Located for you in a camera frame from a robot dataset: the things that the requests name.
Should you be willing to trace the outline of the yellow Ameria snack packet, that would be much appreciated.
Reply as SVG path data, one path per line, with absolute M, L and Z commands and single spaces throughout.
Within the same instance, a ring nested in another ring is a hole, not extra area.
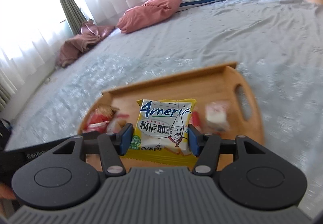
M 196 99 L 137 101 L 140 106 L 126 158 L 191 167 L 188 125 Z

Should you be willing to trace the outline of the red white snack packet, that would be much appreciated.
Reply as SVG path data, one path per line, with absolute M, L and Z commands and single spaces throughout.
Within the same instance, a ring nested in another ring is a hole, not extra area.
M 117 113 L 113 119 L 109 122 L 106 133 L 118 133 L 122 130 L 123 126 L 126 125 L 129 118 L 128 114 Z

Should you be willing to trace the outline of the small red candy packet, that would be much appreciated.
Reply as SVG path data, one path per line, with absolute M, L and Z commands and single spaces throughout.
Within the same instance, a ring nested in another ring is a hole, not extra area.
M 189 124 L 193 125 L 198 131 L 201 131 L 201 121 L 197 111 L 192 112 Z

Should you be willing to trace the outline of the red snack bag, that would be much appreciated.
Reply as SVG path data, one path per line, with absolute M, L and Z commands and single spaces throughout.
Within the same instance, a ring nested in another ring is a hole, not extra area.
M 98 106 L 90 111 L 89 115 L 84 118 L 81 129 L 85 130 L 91 124 L 110 122 L 118 111 L 119 109 L 109 105 Z

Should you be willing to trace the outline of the white pink candy packet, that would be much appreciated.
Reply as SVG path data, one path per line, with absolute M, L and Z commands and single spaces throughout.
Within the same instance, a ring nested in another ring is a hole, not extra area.
M 228 101 L 215 101 L 206 104 L 206 125 L 216 131 L 227 131 L 229 129 L 229 122 L 227 119 L 228 109 Z

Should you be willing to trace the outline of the wooden serving tray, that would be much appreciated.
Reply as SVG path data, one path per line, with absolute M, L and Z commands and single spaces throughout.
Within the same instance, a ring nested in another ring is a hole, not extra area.
M 139 99 L 196 99 L 200 130 L 210 133 L 212 129 L 206 124 L 205 107 L 211 102 L 224 100 L 229 102 L 229 130 L 221 133 L 221 138 L 246 135 L 264 144 L 261 112 L 249 84 L 235 69 L 236 65 L 236 62 L 223 63 L 103 91 L 89 110 L 110 105 L 128 114 L 128 122 L 135 123 L 140 109 Z

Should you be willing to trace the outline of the mauve crumpled blanket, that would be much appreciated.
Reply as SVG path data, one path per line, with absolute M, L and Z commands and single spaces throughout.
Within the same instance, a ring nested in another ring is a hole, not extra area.
M 67 39 L 61 46 L 56 61 L 57 66 L 68 67 L 107 38 L 114 30 L 113 25 L 98 26 L 93 20 L 83 22 L 81 33 Z

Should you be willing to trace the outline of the snowflake bed cover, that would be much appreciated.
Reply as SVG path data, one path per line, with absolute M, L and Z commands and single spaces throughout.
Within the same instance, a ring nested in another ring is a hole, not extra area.
M 13 123 L 7 148 L 73 135 L 106 89 L 237 61 L 261 109 L 267 148 L 298 166 L 300 204 L 322 210 L 322 6 L 304 0 L 226 0 L 176 13 L 161 24 L 114 31 L 57 70 Z

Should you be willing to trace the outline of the grey green drape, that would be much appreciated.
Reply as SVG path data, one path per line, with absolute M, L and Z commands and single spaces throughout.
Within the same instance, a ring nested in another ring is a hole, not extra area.
M 60 0 L 68 25 L 74 35 L 81 34 L 82 23 L 87 21 L 74 0 Z

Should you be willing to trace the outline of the pink pillow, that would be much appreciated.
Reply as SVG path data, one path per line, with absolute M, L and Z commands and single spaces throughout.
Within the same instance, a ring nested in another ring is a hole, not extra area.
M 173 16 L 182 0 L 148 0 L 141 6 L 128 9 L 119 19 L 117 28 L 121 33 L 137 30 L 160 23 Z

